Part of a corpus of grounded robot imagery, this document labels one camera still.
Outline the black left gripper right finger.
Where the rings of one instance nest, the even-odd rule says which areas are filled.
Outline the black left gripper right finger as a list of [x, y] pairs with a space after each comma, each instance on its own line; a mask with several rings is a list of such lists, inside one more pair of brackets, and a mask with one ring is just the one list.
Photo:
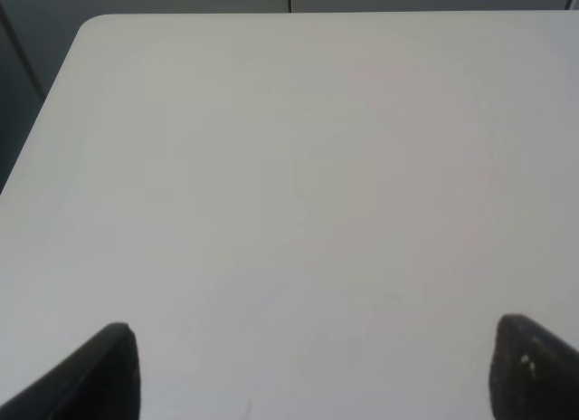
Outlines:
[[578, 350], [525, 315], [502, 316], [489, 400], [496, 419], [576, 419]]

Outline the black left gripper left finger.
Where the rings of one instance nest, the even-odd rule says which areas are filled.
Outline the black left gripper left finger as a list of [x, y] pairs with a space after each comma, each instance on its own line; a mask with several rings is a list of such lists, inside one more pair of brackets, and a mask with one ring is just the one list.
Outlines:
[[135, 333], [110, 323], [1, 405], [3, 419], [138, 419], [141, 378]]

